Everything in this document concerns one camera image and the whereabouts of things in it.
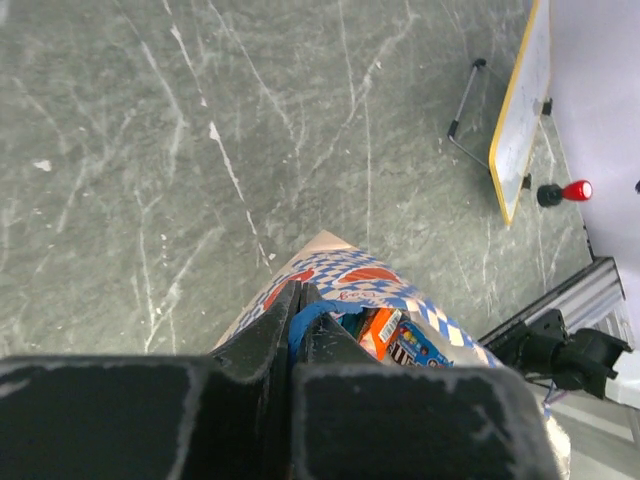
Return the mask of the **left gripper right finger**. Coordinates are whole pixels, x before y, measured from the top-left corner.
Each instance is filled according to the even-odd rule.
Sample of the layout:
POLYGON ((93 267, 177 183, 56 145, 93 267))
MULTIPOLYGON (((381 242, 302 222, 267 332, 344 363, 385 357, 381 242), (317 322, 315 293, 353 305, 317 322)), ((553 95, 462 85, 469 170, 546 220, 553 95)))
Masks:
POLYGON ((388 366, 305 285, 292 321, 298 479, 556 479, 542 415, 507 368, 388 366))

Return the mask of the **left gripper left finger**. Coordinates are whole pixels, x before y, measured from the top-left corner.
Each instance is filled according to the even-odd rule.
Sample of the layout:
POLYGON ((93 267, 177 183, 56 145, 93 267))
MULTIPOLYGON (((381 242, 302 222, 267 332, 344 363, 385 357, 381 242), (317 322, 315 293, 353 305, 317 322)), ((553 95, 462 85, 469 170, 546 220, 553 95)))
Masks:
POLYGON ((287 330, 301 286, 198 356, 1 363, 5 479, 284 479, 287 330))

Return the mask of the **checkered paper bag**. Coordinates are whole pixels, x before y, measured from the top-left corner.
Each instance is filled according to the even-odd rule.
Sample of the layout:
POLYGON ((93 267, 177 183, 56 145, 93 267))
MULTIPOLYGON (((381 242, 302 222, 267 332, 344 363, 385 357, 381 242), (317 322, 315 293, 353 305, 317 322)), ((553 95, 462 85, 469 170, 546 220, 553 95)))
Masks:
MULTIPOLYGON (((456 324, 442 310, 423 299, 419 291, 397 272, 327 232, 318 234, 282 267, 271 282, 243 309, 218 342, 216 349, 253 324, 268 310, 280 291, 291 282, 300 284, 300 299, 303 287, 313 285, 327 303, 329 314, 337 323, 345 313, 363 312, 367 318, 379 308, 401 310, 403 314, 400 322, 409 320, 416 324, 426 338, 453 362, 452 367, 446 368, 474 365, 506 368, 487 350, 459 331, 456 324)), ((287 330, 287 369, 292 377, 292 321, 299 310, 300 301, 287 330)), ((376 361, 388 366, 432 368, 399 365, 391 359, 388 352, 382 361, 376 361)), ((556 479, 566 479, 570 475, 569 438, 541 407, 539 411, 560 472, 556 479)))

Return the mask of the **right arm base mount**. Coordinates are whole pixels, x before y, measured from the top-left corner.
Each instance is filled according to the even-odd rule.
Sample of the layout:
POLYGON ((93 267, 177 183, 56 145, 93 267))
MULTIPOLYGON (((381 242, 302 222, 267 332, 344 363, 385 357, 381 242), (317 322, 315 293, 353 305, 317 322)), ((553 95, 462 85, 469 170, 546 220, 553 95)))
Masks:
POLYGON ((521 374, 537 374, 566 391, 583 391, 598 399, 618 372, 614 365, 630 345, 593 328, 566 331, 562 313, 547 311, 524 327, 524 333, 511 348, 506 364, 521 374))

